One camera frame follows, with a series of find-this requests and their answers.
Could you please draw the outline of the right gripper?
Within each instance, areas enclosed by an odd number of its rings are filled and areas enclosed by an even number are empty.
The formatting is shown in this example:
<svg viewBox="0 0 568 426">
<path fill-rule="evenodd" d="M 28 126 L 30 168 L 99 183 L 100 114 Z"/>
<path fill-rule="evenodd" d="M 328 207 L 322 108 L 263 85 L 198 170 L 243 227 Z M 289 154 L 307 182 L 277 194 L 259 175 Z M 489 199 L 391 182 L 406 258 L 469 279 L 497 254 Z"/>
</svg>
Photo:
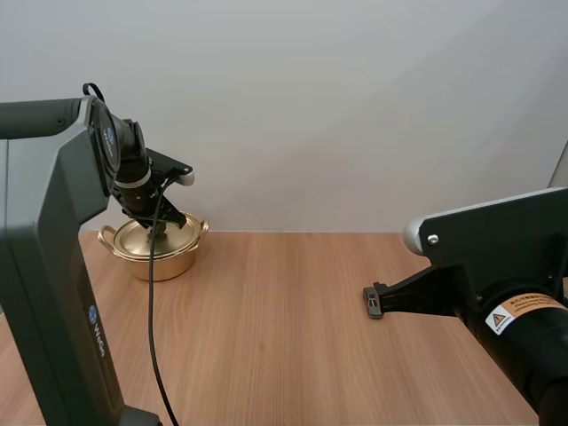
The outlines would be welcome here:
<svg viewBox="0 0 568 426">
<path fill-rule="evenodd" d="M 430 266 L 393 285 L 375 282 L 383 313 L 477 318 L 483 297 L 463 265 Z"/>
</svg>

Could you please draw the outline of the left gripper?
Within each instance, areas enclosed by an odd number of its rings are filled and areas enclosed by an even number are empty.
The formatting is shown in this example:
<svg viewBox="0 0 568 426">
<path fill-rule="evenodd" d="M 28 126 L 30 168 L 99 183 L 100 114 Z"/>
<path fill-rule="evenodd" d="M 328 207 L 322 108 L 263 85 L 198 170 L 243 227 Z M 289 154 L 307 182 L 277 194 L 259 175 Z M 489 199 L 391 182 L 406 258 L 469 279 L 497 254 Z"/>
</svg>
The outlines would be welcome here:
<svg viewBox="0 0 568 426">
<path fill-rule="evenodd" d="M 159 224 L 173 224 L 178 229 L 183 228 L 186 224 L 185 214 L 175 208 L 164 195 L 161 202 L 158 202 L 167 180 L 162 174 L 155 175 L 151 170 L 146 173 L 145 179 L 141 185 L 135 182 L 114 182 L 113 196 L 121 205 L 122 212 L 137 220 L 145 229 L 154 226 L 155 211 L 158 211 Z"/>
</svg>

